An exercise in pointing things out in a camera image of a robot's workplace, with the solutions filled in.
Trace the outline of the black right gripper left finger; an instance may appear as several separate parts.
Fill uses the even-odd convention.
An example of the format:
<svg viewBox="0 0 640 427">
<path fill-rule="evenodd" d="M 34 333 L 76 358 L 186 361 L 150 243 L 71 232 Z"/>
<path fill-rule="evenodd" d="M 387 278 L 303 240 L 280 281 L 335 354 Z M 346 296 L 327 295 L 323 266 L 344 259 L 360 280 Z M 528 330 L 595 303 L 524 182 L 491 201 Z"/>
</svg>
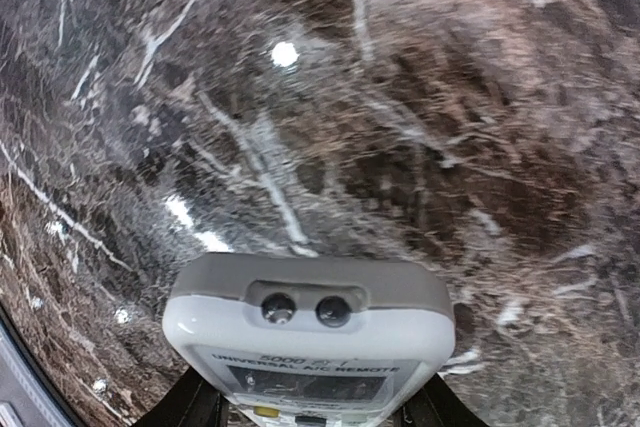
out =
<svg viewBox="0 0 640 427">
<path fill-rule="evenodd" d="M 225 398 L 189 367 L 134 427 L 224 427 Z"/>
</svg>

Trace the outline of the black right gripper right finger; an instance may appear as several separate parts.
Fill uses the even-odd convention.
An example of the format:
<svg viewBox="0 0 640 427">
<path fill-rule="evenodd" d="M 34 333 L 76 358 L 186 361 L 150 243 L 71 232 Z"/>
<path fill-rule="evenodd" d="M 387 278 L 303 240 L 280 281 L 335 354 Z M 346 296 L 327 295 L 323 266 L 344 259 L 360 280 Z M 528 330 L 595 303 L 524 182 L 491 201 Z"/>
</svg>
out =
<svg viewBox="0 0 640 427">
<path fill-rule="evenodd" d="M 395 427 L 488 427 L 435 374 L 394 413 Z"/>
</svg>

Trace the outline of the white remote control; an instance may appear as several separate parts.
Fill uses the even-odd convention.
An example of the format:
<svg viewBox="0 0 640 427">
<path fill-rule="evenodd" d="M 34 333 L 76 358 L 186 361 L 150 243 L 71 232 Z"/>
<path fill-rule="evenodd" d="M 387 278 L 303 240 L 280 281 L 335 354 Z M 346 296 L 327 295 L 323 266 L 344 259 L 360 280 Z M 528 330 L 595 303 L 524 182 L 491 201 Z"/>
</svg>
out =
<svg viewBox="0 0 640 427">
<path fill-rule="evenodd" d="M 162 328 L 260 426 L 378 426 L 455 347 L 443 280 L 352 257 L 204 254 L 178 274 Z"/>
</svg>

